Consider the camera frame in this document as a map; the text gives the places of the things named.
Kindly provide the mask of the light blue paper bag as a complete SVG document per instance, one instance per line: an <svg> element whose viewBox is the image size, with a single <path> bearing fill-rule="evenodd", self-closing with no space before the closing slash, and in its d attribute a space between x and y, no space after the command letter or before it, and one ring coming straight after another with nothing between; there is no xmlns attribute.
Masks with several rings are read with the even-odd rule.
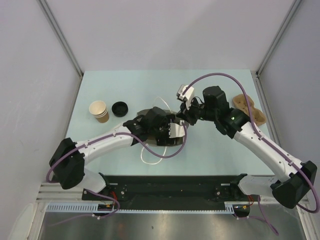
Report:
<svg viewBox="0 0 320 240"><path fill-rule="evenodd" d="M140 122L146 127L146 143L142 145L140 160L149 166L155 166L164 159L177 156L185 147L189 124L177 116L170 105L157 96L151 108L141 110Z"/></svg>

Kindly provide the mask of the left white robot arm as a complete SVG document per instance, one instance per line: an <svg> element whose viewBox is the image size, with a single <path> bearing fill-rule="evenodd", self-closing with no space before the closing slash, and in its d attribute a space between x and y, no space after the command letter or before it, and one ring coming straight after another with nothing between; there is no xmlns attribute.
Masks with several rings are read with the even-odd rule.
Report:
<svg viewBox="0 0 320 240"><path fill-rule="evenodd" d="M83 188L105 200L111 188L102 174L86 169L86 165L106 153L136 144L160 159L167 159L168 155L155 153L146 142L152 139L157 146L180 146L182 149L187 140L187 128L185 121L175 113L153 107L100 136L78 142L65 138L49 161L46 181L59 183L64 190Z"/></svg>

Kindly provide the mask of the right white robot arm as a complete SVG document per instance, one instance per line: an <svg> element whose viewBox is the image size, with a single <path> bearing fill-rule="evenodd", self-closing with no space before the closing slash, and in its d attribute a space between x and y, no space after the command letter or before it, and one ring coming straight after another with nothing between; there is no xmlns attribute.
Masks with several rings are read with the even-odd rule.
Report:
<svg viewBox="0 0 320 240"><path fill-rule="evenodd" d="M194 88L181 85L176 94L182 102L177 116L192 126L198 120L213 122L222 135L245 146L274 174L271 177L240 174L231 182L231 196L237 201L248 195L268 196L288 209L297 206L311 190L317 166L311 161L303 163L277 146L251 122L248 115L230 107L219 86L207 87L202 94L204 101L199 103Z"/></svg>

